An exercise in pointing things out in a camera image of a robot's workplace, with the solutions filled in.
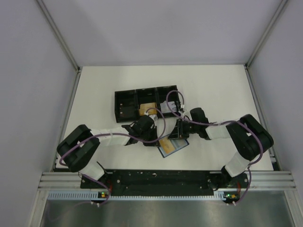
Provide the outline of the blue leather card holder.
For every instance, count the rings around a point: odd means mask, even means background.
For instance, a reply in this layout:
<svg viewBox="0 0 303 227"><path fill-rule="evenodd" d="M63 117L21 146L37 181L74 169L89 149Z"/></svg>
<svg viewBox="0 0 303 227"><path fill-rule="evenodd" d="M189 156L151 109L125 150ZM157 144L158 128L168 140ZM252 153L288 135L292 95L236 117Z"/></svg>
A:
<svg viewBox="0 0 303 227"><path fill-rule="evenodd" d="M169 140L171 141L171 143L175 147L175 151L173 151L170 155L172 155L173 153L175 153L175 152L177 152L177 151L179 151L179 150L181 150L181 149L183 149L183 148L185 148L189 145L189 142L187 140L171 140L171 139L169 139Z"/></svg>

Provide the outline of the gold credit card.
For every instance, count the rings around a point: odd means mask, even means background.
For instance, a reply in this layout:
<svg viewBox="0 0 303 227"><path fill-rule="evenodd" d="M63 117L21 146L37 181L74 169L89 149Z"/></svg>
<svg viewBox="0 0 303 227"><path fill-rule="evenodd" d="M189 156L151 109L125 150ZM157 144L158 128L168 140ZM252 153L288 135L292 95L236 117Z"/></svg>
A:
<svg viewBox="0 0 303 227"><path fill-rule="evenodd" d="M161 152L163 157L166 157L170 155L173 151L175 151L175 147L173 146L173 144L169 139L163 138L159 141L159 143L160 143L159 151Z"/></svg>

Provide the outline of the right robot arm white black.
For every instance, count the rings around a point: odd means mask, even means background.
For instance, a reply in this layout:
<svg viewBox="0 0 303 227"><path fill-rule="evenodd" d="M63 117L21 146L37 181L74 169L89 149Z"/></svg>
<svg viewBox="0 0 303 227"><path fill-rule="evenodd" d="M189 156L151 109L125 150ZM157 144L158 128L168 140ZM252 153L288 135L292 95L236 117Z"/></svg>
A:
<svg viewBox="0 0 303 227"><path fill-rule="evenodd" d="M238 182L238 175L260 160L274 145L272 136L251 114L239 120L210 123L200 107L189 113L189 119L185 115L177 119L169 139L183 140L191 134L198 134L205 140L231 139L237 152L221 169L221 182L226 187L234 186Z"/></svg>

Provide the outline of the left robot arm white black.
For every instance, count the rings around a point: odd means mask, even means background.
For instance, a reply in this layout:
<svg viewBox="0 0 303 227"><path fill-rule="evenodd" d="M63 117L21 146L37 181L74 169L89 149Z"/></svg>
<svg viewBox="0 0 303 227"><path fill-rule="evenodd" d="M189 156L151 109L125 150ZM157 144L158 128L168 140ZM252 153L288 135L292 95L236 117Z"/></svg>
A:
<svg viewBox="0 0 303 227"><path fill-rule="evenodd" d="M155 115L144 115L129 125L105 130L93 130L85 124L79 125L58 145L59 163L73 173L79 172L90 177L96 187L103 187L107 183L107 175L96 160L97 149L115 145L128 146L139 141L156 143L156 118Z"/></svg>

